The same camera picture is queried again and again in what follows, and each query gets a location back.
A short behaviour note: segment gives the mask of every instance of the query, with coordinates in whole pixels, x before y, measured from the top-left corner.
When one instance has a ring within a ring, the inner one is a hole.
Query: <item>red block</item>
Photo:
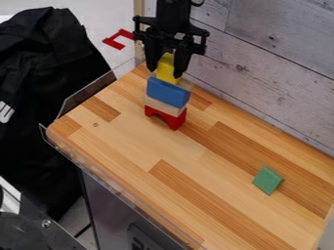
[[[145,115],[151,117],[154,114],[157,114],[160,117],[162,117],[168,123],[169,128],[175,131],[178,130],[182,126],[182,124],[184,124],[184,122],[186,121],[187,109],[185,108],[185,110],[180,114],[179,117],[174,117],[170,114],[164,113],[160,110],[157,110],[153,107],[146,105]]]

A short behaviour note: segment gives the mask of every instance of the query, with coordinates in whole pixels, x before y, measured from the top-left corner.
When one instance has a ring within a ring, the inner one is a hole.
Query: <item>wooden tabletop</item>
[[[187,122],[171,131],[144,115],[147,78],[139,66],[57,120],[48,137],[207,249],[312,249],[334,203],[334,159],[197,87]],[[271,196],[252,185],[263,166],[285,178]]]

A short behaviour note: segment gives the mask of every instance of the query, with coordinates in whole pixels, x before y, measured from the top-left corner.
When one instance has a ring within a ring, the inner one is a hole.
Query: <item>stacked blocks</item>
[[[170,129],[178,130],[186,121],[192,85],[174,77],[174,55],[165,53],[158,63],[156,78],[147,82],[145,114],[159,115]]]

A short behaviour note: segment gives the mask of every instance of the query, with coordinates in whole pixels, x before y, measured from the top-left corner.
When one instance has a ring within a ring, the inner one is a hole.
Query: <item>red object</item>
[[[186,115],[187,115],[187,109],[180,114],[179,117],[174,117],[170,114],[167,114],[165,112],[162,112],[160,110],[157,110],[153,107],[150,107],[148,105],[145,106],[145,115],[148,117],[153,116],[154,114],[159,115],[162,117],[169,125],[170,129],[172,130],[178,130],[186,121]]]
[[[119,29],[118,32],[115,33],[114,35],[110,36],[109,38],[106,38],[103,42],[117,50],[122,50],[124,49],[125,45],[115,41],[115,39],[119,36],[124,36],[131,40],[134,40],[133,33],[122,28],[122,29]]]

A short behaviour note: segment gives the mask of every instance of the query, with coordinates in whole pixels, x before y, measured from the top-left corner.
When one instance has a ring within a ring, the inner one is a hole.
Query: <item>wooden wall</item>
[[[207,0],[191,16],[211,36],[188,78],[334,155],[334,0]]]

